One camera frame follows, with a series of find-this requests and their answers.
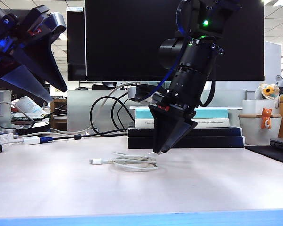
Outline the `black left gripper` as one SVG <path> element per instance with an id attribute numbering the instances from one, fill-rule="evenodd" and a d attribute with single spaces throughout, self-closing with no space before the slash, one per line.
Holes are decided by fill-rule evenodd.
<path id="1" fill-rule="evenodd" d="M 0 65 L 22 65 L 0 79 L 46 102 L 51 102 L 52 97 L 33 74 L 60 91 L 67 91 L 51 51 L 51 45 L 65 30 L 63 16 L 49 12 L 45 5 L 34 7 L 24 16 L 0 8 Z"/>

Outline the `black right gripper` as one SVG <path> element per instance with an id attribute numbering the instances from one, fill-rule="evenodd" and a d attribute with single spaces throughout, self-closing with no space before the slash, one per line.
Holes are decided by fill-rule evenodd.
<path id="1" fill-rule="evenodd" d="M 200 94 L 166 90 L 151 96 L 150 112 L 154 118 L 153 152 L 167 153 L 197 126 L 193 120 L 200 105 Z"/>

